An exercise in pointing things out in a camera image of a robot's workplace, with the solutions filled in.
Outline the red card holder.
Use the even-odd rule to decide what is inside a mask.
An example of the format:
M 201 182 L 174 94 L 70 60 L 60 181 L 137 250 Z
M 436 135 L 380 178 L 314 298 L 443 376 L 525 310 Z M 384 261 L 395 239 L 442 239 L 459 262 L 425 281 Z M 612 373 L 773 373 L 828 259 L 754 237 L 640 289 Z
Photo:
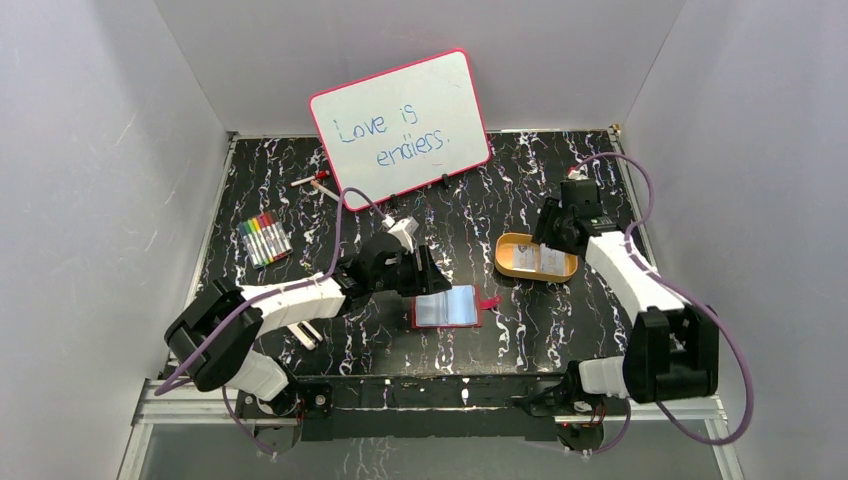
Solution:
M 476 285 L 458 285 L 437 294 L 413 299 L 412 327 L 416 329 L 479 328 L 483 312 L 502 302 L 500 295 L 484 298 Z

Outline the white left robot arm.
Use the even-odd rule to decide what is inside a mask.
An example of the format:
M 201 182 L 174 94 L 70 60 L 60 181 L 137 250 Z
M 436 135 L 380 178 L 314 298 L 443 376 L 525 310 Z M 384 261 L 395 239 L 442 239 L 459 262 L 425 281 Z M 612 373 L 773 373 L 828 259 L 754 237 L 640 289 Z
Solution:
M 164 340 L 179 364 L 157 392 L 187 382 L 201 392 L 234 388 L 286 416 L 298 404 L 297 382 L 279 361 L 255 349 L 256 340 L 354 313 L 378 292 L 417 297 L 450 288 L 428 246 L 408 246 L 390 233 L 374 235 L 359 252 L 335 256 L 328 272 L 301 280 L 260 287 L 215 280 L 166 330 Z

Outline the orange oval tray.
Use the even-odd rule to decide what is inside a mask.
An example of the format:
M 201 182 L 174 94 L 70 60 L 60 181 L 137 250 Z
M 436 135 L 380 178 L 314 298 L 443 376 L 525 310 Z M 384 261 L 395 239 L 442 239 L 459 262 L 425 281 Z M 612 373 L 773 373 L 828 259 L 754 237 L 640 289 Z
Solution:
M 537 271 L 522 272 L 512 269 L 512 249 L 514 244 L 534 244 L 537 246 Z M 518 278 L 523 280 L 542 281 L 548 283 L 564 283 L 567 282 L 578 269 L 578 257 L 566 253 L 567 273 L 563 277 L 551 276 L 543 274 L 539 271 L 539 247 L 541 245 L 532 242 L 532 236 L 524 233 L 504 233 L 501 235 L 495 247 L 495 267 L 496 270 L 504 276 Z

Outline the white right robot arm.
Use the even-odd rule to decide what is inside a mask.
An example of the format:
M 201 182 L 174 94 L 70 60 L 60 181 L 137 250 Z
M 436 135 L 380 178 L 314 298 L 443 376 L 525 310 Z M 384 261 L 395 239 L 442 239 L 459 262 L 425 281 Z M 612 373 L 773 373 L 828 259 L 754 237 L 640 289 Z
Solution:
M 643 256 L 604 214 L 593 180 L 562 181 L 559 197 L 545 199 L 532 241 L 594 269 L 632 323 L 623 355 L 569 364 L 563 399 L 571 411 L 590 413 L 603 395 L 654 403 L 716 392 L 717 326 L 642 269 Z

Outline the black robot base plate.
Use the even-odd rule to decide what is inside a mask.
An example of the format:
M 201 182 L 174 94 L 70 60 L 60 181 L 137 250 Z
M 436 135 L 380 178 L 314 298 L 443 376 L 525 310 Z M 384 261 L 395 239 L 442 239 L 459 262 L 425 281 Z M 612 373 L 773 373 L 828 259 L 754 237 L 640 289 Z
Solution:
M 292 421 L 307 442 L 365 437 L 517 437 L 597 447 L 625 403 L 577 393 L 561 374 L 303 376 L 281 407 L 246 393 L 236 413 L 260 426 Z

